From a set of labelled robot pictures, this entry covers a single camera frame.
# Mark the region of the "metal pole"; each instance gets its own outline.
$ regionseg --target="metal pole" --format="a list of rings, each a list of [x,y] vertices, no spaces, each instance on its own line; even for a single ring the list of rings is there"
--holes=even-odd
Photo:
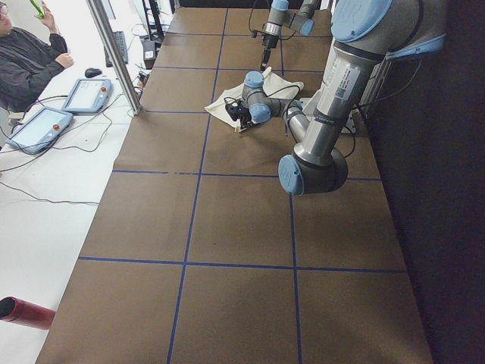
[[[123,57],[114,41],[113,30],[111,29],[108,16],[106,15],[101,0],[86,0],[86,2],[91,11],[92,19],[98,28],[101,41],[108,52],[111,63],[113,63],[114,72],[120,81],[121,88],[130,103],[133,114],[138,115],[142,110],[142,105],[139,103],[138,95],[131,83],[130,75],[124,65]]]

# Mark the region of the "white cloth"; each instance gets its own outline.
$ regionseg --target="white cloth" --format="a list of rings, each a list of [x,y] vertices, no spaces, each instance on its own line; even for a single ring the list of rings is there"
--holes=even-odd
[[[266,92],[267,95],[270,95],[271,93],[274,93],[279,89],[282,89],[283,87],[289,85],[297,85],[300,89],[303,89],[304,86],[303,82],[288,82],[284,80],[277,74],[274,74],[271,71],[271,67],[268,67],[266,71],[263,72],[263,77],[263,90]],[[219,96],[219,99],[211,103],[209,106],[205,107],[205,110],[207,112],[209,112],[217,119],[223,121],[224,123],[229,124],[235,129],[235,131],[239,131],[239,122],[233,121],[233,119],[230,118],[229,114],[226,111],[226,103],[224,102],[224,98],[228,97],[240,99],[241,95],[243,94],[243,87],[244,83],[241,83],[240,85],[233,87],[232,89],[224,90],[221,96]],[[292,99],[296,96],[298,92],[298,88],[289,87],[287,89],[282,89],[278,93],[275,93],[274,95],[272,95],[272,97],[277,97],[279,99]]]

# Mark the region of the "glasses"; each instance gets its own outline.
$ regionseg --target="glasses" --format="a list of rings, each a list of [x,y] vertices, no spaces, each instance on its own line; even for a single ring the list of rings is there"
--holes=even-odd
[[[8,6],[4,2],[0,2],[0,14],[7,15],[8,14]]]

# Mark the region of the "keyboard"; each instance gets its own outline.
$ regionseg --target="keyboard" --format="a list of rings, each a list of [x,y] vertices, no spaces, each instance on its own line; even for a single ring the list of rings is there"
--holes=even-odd
[[[120,53],[123,56],[124,64],[128,64],[128,49],[127,49],[127,40],[124,38],[124,33],[122,30],[113,32],[114,41],[116,42],[118,49],[120,49]],[[105,48],[105,61],[106,67],[113,67],[113,63],[109,59],[108,51]]]

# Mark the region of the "black mouse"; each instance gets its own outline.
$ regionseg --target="black mouse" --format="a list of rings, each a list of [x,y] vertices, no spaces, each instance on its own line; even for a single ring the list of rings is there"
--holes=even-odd
[[[86,76],[86,78],[93,78],[94,76],[98,76],[99,74],[102,74],[102,71],[98,68],[88,68],[84,72],[84,76]]]

